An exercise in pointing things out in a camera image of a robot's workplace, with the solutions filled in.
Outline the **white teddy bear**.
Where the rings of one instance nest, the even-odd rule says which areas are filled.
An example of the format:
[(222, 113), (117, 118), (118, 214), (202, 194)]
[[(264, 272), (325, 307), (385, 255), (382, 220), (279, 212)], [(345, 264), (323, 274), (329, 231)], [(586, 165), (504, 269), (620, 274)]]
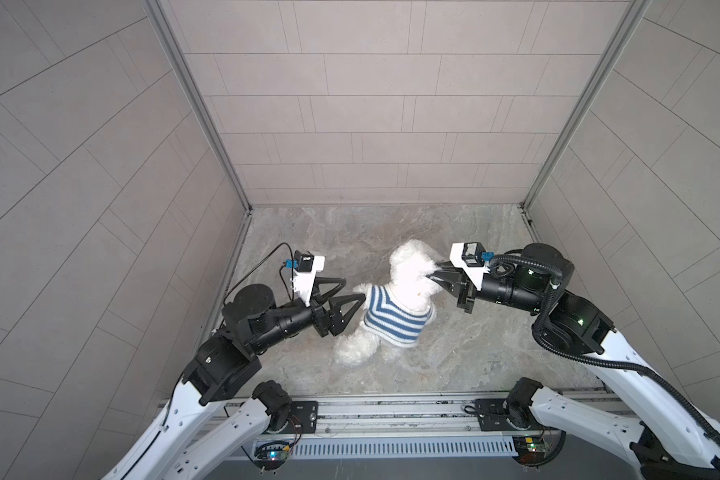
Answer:
[[(433, 297), (442, 289), (427, 278), (427, 275), (436, 269), (436, 262), (431, 257), (432, 252), (432, 248), (420, 240), (411, 239), (401, 244), (389, 258), (389, 281), (377, 286), (387, 286), (397, 301), (414, 313), (422, 313), (429, 302), (435, 306)], [(367, 297), (372, 285), (376, 284), (363, 283), (356, 286), (353, 291), (363, 293)], [(363, 316), (358, 326), (351, 334), (341, 336), (336, 343), (335, 359), (342, 365), (360, 365), (370, 360), (380, 346), (385, 346), (389, 357), (401, 350), (410, 349), (391, 345), (377, 335), (363, 330), (360, 324), (366, 306), (365, 299), (361, 307)]]

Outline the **blue white striped sweater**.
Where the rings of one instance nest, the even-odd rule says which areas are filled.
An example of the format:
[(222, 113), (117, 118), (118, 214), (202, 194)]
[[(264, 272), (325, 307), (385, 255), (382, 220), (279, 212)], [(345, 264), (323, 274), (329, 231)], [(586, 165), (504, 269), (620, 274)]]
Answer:
[(414, 313), (403, 307), (387, 286), (372, 285), (366, 300), (360, 327), (400, 348), (417, 346), (423, 329), (436, 317), (431, 302), (422, 313)]

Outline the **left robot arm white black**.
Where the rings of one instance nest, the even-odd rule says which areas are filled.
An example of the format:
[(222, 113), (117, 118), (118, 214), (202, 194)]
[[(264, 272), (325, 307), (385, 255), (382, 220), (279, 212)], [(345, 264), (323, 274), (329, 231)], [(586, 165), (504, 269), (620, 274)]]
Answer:
[(167, 404), (107, 478), (201, 479), (244, 444), (285, 427), (292, 398), (268, 380), (220, 425), (200, 433), (260, 370), (261, 354), (308, 328), (320, 336), (346, 329), (365, 296), (342, 294), (346, 282), (340, 278), (330, 279), (332, 289), (321, 292), (326, 281), (313, 281), (309, 300), (296, 297), (283, 305), (277, 305), (266, 285), (242, 288), (223, 307), (220, 329), (199, 347)]

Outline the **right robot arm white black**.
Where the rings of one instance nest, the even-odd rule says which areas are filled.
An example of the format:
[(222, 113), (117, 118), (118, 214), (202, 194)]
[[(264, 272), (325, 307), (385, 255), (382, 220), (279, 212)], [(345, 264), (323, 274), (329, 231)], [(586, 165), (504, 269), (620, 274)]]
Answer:
[(514, 428), (539, 424), (576, 436), (645, 479), (720, 479), (720, 422), (657, 373), (601, 309), (568, 291), (574, 271), (544, 243), (495, 254), (470, 242), (454, 244), (428, 277), (465, 312), (478, 300), (528, 312), (539, 346), (584, 365), (633, 413), (609, 414), (522, 377), (504, 400)]

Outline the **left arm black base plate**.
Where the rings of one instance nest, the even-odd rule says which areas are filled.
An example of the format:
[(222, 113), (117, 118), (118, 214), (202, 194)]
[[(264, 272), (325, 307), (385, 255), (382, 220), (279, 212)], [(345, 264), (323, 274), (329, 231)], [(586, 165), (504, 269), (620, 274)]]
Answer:
[(319, 403), (317, 401), (294, 401), (288, 417), (279, 429), (268, 429), (270, 435), (291, 435), (297, 433), (314, 434), (318, 419)]

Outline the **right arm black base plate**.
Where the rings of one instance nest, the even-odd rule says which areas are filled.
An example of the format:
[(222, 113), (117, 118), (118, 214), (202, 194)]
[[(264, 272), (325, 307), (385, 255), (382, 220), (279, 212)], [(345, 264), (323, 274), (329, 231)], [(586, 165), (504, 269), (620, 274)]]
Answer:
[(546, 427), (528, 416), (526, 420), (512, 420), (504, 407), (503, 399), (476, 399), (472, 404), (464, 407), (464, 411), (474, 416), (482, 432), (514, 431), (520, 435), (526, 432), (555, 431), (555, 428)]

